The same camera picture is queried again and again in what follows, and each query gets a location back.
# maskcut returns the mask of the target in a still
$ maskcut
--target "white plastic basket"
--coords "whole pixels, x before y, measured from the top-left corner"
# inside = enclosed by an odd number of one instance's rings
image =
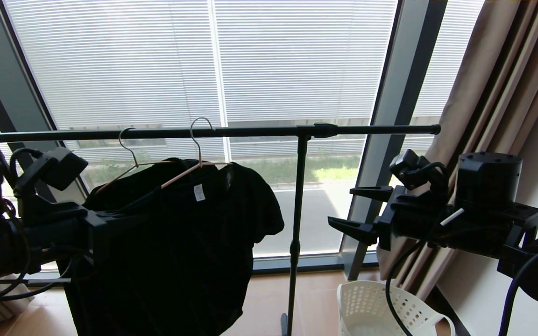
[[[416,296],[397,287],[391,287],[391,301],[398,316],[413,336],[437,336],[435,325],[439,314]],[[338,287],[341,336],[405,336],[387,307],[385,285],[376,281],[352,281]]]

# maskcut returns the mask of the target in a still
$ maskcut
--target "wall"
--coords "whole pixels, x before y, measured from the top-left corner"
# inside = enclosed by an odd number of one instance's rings
[[[538,208],[538,120],[521,151],[523,173],[517,202]],[[470,253],[459,253],[440,279],[438,287],[472,336],[497,335],[510,278],[496,272],[497,262]],[[519,290],[511,336],[538,334],[538,302]]]

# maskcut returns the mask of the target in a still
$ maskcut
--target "black t-shirt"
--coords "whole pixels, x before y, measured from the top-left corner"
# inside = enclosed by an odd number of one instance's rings
[[[80,265],[78,277],[94,275],[66,285],[79,334],[215,336],[242,314],[252,247],[284,227],[275,194],[236,163],[204,166],[160,189],[193,164],[170,160],[84,203],[148,220],[115,236],[96,270]]]

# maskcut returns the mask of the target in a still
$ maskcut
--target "metal wire hanger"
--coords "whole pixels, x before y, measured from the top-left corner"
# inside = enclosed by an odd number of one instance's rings
[[[203,162],[203,158],[202,158],[202,154],[201,154],[201,150],[200,150],[200,144],[198,143],[198,141],[196,141],[196,139],[194,138],[194,134],[192,133],[192,128],[194,127],[194,123],[196,123],[197,120],[199,120],[199,119],[205,119],[207,121],[207,123],[209,124],[209,127],[211,127],[212,130],[215,129],[215,128],[213,128],[213,125],[211,125],[211,122],[209,121],[209,119],[207,119],[205,117],[198,117],[198,118],[194,119],[192,124],[190,124],[190,138],[192,138],[192,141],[194,141],[194,143],[196,143],[196,146],[198,147],[198,164],[196,166],[192,166],[192,167],[188,168],[183,173],[177,175],[175,178],[172,178],[171,180],[163,183],[161,185],[161,189],[167,187],[168,185],[171,185],[175,181],[177,181],[177,180],[183,178],[184,176],[190,174],[190,172],[192,172],[193,170],[196,170],[197,168],[202,168],[203,166],[220,166],[220,165],[231,164],[231,162]]]
[[[127,130],[131,130],[131,129],[134,129],[134,127],[126,127],[124,128],[122,131],[120,131],[120,135],[118,136],[118,141],[120,142],[120,146],[124,147],[127,151],[130,152],[130,154],[132,155],[132,159],[134,160],[134,164],[128,168],[128,170],[124,171],[122,174],[120,174],[119,176],[117,176],[116,178],[114,178],[113,180],[105,183],[105,185],[103,185],[102,187],[100,187],[96,193],[100,193],[101,191],[103,191],[104,189],[106,189],[107,187],[109,187],[109,185],[111,185],[112,183],[114,183],[115,181],[117,181],[118,179],[121,179],[122,177],[124,177],[126,174],[128,174],[129,172],[131,172],[133,169],[136,169],[140,166],[149,166],[151,164],[161,164],[161,163],[174,163],[174,161],[156,161],[156,162],[145,162],[145,163],[139,163],[138,160],[136,159],[136,155],[134,154],[134,151],[128,147],[126,147],[126,145],[124,145],[124,143],[121,141],[121,136],[122,134],[124,134],[125,131]]]

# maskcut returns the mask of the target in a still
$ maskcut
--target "floor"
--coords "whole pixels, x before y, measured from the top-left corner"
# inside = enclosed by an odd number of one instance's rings
[[[364,271],[359,280],[377,280],[375,271]],[[244,315],[224,336],[280,336],[280,316],[288,308],[288,276],[253,277],[248,285]],[[343,272],[298,275],[294,336],[338,335],[336,289],[346,282]],[[68,302],[61,289],[39,294],[19,317],[0,323],[0,336],[75,336]],[[438,336],[450,334],[447,323],[438,325]]]

